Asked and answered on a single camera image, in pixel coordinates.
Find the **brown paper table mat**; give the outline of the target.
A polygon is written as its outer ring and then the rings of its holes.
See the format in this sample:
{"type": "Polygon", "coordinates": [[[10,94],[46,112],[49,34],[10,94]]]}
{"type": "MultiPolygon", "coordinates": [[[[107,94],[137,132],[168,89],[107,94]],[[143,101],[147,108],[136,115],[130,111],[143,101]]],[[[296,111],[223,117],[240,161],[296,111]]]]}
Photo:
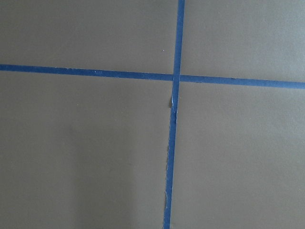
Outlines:
{"type": "Polygon", "coordinates": [[[302,229],[302,0],[3,0],[3,229],[302,229]]]}

